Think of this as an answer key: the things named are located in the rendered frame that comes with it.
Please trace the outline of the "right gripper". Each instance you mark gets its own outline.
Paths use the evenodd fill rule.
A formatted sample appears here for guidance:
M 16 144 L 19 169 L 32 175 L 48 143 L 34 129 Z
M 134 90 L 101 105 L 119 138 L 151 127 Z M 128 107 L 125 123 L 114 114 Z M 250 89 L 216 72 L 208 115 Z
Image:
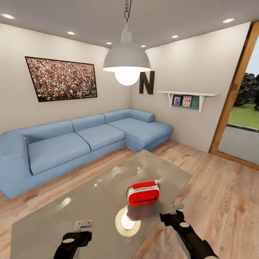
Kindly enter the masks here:
M 164 222 L 165 226 L 172 226 L 175 219 L 184 219 L 183 213 L 181 211 L 178 211 L 176 215 L 172 215 L 170 213 L 167 214 L 160 214 L 161 222 Z

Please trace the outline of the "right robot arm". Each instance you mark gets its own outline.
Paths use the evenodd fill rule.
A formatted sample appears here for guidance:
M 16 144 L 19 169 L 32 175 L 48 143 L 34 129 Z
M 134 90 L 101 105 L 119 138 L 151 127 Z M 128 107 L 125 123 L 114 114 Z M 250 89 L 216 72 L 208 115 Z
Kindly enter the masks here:
M 183 209 L 183 203 L 169 205 L 170 213 L 160 214 L 161 222 L 165 226 L 172 226 L 176 232 L 176 238 L 188 259 L 219 259 L 206 240 L 202 240 L 192 226 L 184 220 L 183 213 L 177 211 Z

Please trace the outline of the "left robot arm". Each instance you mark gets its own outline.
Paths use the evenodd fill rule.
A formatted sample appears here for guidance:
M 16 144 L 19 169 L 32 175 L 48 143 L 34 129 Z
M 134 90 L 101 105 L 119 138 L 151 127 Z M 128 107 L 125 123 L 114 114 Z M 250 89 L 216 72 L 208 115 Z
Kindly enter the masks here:
M 61 245 L 57 248 L 54 259 L 78 259 L 80 247 L 85 247 L 92 239 L 92 232 L 80 228 L 89 228 L 94 225 L 93 220 L 76 221 L 73 233 L 64 235 Z

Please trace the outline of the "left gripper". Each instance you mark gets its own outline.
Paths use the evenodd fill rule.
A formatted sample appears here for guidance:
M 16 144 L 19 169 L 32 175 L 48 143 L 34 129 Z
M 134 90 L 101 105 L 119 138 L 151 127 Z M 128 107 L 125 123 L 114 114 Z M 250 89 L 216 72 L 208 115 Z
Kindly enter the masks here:
M 69 237 L 77 237 L 79 239 L 79 247 L 85 247 L 88 245 L 88 242 L 92 239 L 92 232 L 89 231 L 83 231 L 80 233 L 66 233 L 64 235 L 63 240 L 66 240 Z

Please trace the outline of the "radio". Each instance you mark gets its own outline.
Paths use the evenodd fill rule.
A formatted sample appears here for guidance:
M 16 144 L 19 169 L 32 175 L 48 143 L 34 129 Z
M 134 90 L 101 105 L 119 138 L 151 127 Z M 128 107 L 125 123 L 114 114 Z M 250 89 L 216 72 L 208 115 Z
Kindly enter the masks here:
M 130 206 L 141 206 L 157 202 L 160 185 L 157 182 L 134 184 L 127 189 L 126 196 Z

